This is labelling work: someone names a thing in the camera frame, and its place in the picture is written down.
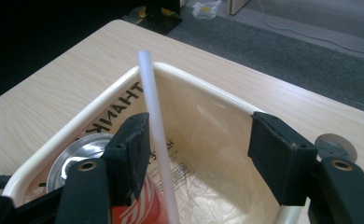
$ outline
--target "plastic straw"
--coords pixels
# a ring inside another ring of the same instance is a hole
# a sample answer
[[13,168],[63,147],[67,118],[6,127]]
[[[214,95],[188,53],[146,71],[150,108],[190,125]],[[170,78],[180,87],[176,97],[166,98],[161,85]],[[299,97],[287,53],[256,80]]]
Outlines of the plastic straw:
[[171,175],[170,159],[165,141],[164,127],[161,120],[159,96],[153,72],[153,64],[149,51],[138,52],[138,62],[144,88],[147,112],[149,112],[149,128],[156,150],[157,163],[160,170],[161,187],[167,208],[168,220],[172,224],[179,224],[179,213],[176,204],[174,181]]

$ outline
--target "cable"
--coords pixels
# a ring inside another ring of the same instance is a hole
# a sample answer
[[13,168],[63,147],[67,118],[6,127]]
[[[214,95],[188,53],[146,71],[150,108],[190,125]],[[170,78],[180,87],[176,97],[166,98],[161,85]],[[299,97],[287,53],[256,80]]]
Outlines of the cable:
[[266,24],[267,24],[268,26],[270,26],[270,27],[272,27],[272,28],[274,28],[274,29],[276,29],[276,30],[290,31],[290,32],[293,32],[293,33],[295,33],[295,34],[297,34],[297,35],[302,35],[302,36],[305,36],[305,37],[308,37],[308,38],[312,38],[312,39],[316,39],[316,40],[320,40],[320,41],[324,41],[324,42],[327,42],[327,43],[333,44],[333,45],[335,45],[335,46],[337,46],[337,47],[340,47],[340,48],[342,48],[342,49],[347,49],[347,50],[350,50],[350,51],[353,51],[353,52],[356,52],[356,53],[362,53],[362,54],[364,54],[364,51],[356,50],[356,49],[350,49],[350,48],[348,48],[348,47],[345,47],[345,46],[343,46],[343,45],[341,45],[341,44],[338,44],[338,43],[336,43],[336,42],[334,42],[334,41],[331,41],[331,40],[328,40],[328,39],[324,39],[324,38],[320,38],[320,37],[316,37],[316,36],[312,36],[312,35],[305,35],[305,34],[303,34],[303,33],[299,32],[299,31],[296,31],[296,30],[294,30],[294,29],[292,29],[292,28],[276,27],[276,26],[274,26],[274,25],[270,24],[270,23],[267,21],[267,14],[266,14],[266,10],[264,9],[264,6],[261,4],[261,1],[260,1],[260,0],[258,0],[258,1],[259,1],[259,5],[260,5],[260,7],[261,7],[261,10],[262,10],[262,12],[263,12],[263,20],[266,22]]

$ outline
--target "wooden table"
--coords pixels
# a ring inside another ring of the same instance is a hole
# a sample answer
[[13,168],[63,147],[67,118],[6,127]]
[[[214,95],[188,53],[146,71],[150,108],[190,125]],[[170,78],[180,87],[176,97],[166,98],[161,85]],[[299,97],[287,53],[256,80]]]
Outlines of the wooden table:
[[[276,115],[311,142],[322,133],[347,138],[364,170],[364,112],[253,69],[112,21],[0,97],[0,175],[12,175],[70,119],[148,49],[168,63]],[[306,215],[300,222],[308,222]]]

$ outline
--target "gray carpet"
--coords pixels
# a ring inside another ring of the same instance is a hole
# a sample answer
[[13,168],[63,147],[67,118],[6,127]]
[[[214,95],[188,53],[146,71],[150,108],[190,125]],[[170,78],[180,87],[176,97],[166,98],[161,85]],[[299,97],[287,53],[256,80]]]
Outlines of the gray carpet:
[[364,111],[364,59],[191,11],[167,36]]

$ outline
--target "plastic bin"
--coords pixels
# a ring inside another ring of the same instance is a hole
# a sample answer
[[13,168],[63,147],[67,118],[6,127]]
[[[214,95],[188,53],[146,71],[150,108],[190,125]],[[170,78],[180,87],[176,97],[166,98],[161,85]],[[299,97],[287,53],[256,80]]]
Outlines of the plastic bin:
[[[250,115],[259,109],[165,63],[154,63],[182,223],[294,223],[299,207],[279,206],[250,158]],[[57,132],[11,177],[3,194],[16,206],[46,194],[49,169],[79,137],[115,133],[146,111],[135,67]],[[160,188],[150,158],[147,173]]]

